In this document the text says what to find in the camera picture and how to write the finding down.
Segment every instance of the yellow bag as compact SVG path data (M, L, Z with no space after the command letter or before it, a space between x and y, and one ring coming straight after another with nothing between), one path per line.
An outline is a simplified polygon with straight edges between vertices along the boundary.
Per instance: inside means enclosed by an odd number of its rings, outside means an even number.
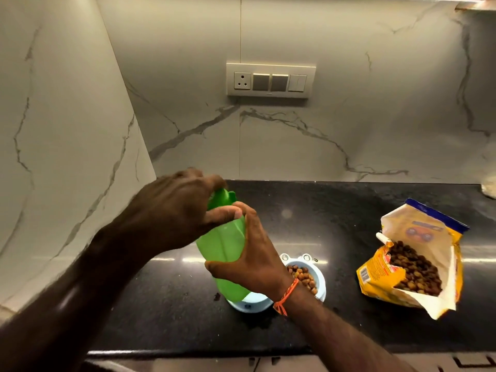
M438 319L448 309L456 310L463 285L459 241L469 227L437 210L408 198L405 204L381 218L384 243L356 272L362 293L400 306L423 307ZM405 269L389 264L393 241L409 244L438 268L442 291L438 297L394 288L405 279Z

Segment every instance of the barcode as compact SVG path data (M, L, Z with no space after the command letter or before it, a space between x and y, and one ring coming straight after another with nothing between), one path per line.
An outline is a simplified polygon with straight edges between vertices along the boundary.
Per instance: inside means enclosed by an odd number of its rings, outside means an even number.
M362 278L363 283L367 283L370 280L369 272L367 271L366 266L360 270L360 277Z

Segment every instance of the translucent green bottle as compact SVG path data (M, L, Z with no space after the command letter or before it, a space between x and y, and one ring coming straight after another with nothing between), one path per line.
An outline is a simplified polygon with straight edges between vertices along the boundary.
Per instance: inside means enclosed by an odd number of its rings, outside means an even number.
M219 206L232 205L236 194L220 189L208 201L208 210ZM200 253L207 261L236 261L245 247L245 217L214 228L196 241ZM225 279L215 279L219 292L233 302L243 300L249 290Z

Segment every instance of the kibble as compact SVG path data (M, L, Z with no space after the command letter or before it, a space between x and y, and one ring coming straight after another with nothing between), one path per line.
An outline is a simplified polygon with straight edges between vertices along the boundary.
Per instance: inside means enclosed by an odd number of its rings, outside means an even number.
M317 284L313 279L313 276L308 272L307 267L299 268L298 265L288 266L288 273L293 277L298 278L301 283L309 290L312 294L317 295L319 292Z
M398 241L389 250L391 265L405 269L405 279L394 288L438 296L441 291L442 281L439 278L437 267L426 259L425 256L418 255L411 246Z

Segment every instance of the hand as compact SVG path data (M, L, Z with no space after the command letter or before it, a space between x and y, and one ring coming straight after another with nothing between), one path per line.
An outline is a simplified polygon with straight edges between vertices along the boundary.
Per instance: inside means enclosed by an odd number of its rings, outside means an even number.
M246 242L234 262L206 261L205 267L214 278L238 283L252 292L279 301L294 278L288 273L274 245L267 236L257 212L243 202L235 202L243 210L246 221Z
M117 242L124 253L146 261L161 252L194 242L214 227L242 217L236 206L207 211L210 195L225 188L219 175L204 177L195 168L163 176L145 185L115 220L95 237Z

